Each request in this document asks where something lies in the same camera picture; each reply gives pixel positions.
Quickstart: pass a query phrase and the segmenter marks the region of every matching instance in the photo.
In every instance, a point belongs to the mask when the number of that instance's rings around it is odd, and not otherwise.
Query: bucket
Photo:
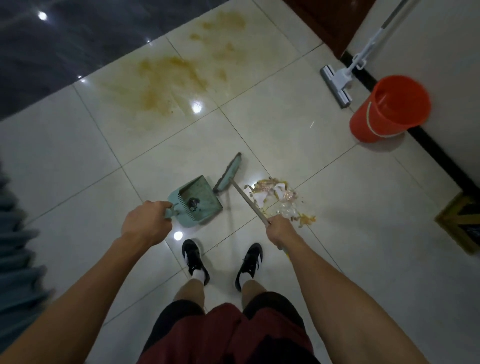
[[[361,142],[374,143],[423,124],[432,108],[427,91],[406,76],[377,82],[368,99],[350,119],[350,130]]]

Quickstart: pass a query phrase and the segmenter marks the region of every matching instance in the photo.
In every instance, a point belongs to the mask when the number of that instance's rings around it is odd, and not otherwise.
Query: black shoe
[[[193,240],[185,240],[181,246],[181,254],[188,265],[188,272],[190,275],[192,275],[193,271],[196,269],[201,269],[205,272],[204,286],[206,286],[210,280],[210,276],[208,275],[208,272],[202,263],[202,260],[200,259],[200,250],[198,249],[197,244],[195,244]]]
[[[254,243],[248,248],[247,254],[243,259],[243,264],[240,267],[240,270],[237,274],[237,279],[235,280],[235,288],[238,292],[241,292],[240,287],[240,274],[241,273],[249,273],[252,278],[255,276],[255,272],[260,268],[260,264],[264,260],[264,251],[262,250],[262,246],[259,243]]]

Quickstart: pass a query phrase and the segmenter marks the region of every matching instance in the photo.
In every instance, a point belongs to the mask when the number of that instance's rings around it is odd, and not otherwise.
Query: shoe
[[[200,259],[200,250],[198,249],[197,244],[191,239],[185,240],[181,246],[181,254],[187,263],[190,275],[192,275],[193,271],[196,269],[201,269],[205,272],[204,286],[206,286],[210,280],[210,276]]]
[[[249,273],[253,277],[255,276],[255,272],[260,268],[260,264],[264,259],[264,251],[262,250],[262,246],[259,243],[254,243],[248,248],[247,254],[243,259],[243,263],[240,267],[240,270],[237,274],[237,279],[235,280],[235,288],[238,292],[241,292],[240,287],[240,274],[241,273]]]

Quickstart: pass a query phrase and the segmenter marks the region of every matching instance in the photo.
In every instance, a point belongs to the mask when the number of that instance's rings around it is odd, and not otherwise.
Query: bucket handle
[[[399,133],[396,133],[396,134],[390,134],[390,135],[380,135],[378,134],[375,130],[372,129],[372,126],[370,125],[370,106],[372,105],[372,102],[370,101],[368,103],[368,106],[367,106],[367,126],[368,128],[370,129],[370,131],[372,133],[374,133],[376,136],[379,136],[381,138],[392,138],[394,136],[397,136],[397,135],[400,135],[402,134],[403,132],[399,132]]]

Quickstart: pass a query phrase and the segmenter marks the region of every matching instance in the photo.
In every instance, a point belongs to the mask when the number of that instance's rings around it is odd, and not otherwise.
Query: brown wooden door
[[[347,49],[375,0],[284,0],[337,58]]]

